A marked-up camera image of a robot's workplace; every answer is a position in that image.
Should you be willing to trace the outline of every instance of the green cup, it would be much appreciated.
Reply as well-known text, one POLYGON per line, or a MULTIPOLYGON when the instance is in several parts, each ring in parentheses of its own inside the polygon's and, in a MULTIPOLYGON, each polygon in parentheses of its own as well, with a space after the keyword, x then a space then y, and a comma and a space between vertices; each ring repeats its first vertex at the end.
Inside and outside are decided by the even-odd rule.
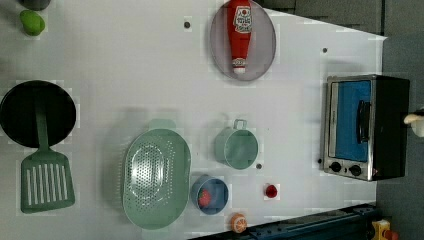
POLYGON ((235 169, 250 167, 258 156, 258 141, 246 130, 247 121, 236 119, 233 128, 224 129, 215 139, 217 160, 235 169))

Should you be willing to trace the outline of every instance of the pot handle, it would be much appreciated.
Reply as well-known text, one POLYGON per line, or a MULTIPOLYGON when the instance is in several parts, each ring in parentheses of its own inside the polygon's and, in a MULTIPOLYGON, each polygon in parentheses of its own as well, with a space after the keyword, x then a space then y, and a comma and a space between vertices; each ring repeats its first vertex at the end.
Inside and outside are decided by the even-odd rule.
POLYGON ((242 122, 243 123, 243 126, 241 127, 241 129, 246 129, 246 125, 247 125, 247 121, 246 120, 243 120, 243 119, 236 119, 235 121, 234 121, 234 129, 237 129, 237 126, 238 126, 238 123, 239 122, 242 122))
POLYGON ((176 129, 175 122, 169 119, 153 119, 149 123, 149 130, 153 129, 176 129))

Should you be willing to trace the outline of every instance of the floor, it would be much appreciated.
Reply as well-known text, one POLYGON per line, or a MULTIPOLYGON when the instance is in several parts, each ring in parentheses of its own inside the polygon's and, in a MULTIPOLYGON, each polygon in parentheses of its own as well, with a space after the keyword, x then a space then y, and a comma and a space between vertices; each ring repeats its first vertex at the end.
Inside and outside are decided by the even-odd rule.
MULTIPOLYGON (((389 37, 385 75, 411 80, 410 110, 424 107, 424 1, 256 0, 265 8, 389 37)), ((421 239, 424 228, 424 139, 408 132, 404 178, 378 182, 377 207, 401 239, 421 239)))
POLYGON ((255 0, 264 8, 395 36, 424 30, 421 0, 255 0))

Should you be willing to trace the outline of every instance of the oven knob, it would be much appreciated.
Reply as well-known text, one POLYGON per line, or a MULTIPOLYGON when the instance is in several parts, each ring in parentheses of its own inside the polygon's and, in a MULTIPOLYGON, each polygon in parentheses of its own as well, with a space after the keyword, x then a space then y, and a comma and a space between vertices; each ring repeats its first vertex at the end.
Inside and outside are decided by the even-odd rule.
POLYGON ((358 165, 353 165, 352 167, 349 168, 349 171, 355 177, 361 175, 361 173, 362 173, 361 168, 358 165))
POLYGON ((342 169, 342 165, 340 165, 340 163, 338 162, 333 162, 329 168, 331 168, 333 172, 340 172, 340 170, 342 169))

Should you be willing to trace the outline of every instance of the oven window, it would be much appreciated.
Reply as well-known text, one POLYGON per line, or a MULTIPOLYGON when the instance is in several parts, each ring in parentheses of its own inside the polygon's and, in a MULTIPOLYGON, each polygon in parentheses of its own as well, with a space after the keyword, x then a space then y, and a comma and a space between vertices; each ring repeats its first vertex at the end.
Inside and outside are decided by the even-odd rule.
POLYGON ((336 116, 336 123, 333 126, 335 141, 332 144, 336 158, 352 161, 366 162, 368 160, 368 142, 358 142, 357 118, 358 108, 363 102, 371 101, 370 81, 349 81, 339 82, 333 88, 332 97, 337 97, 337 106, 333 114, 336 116))

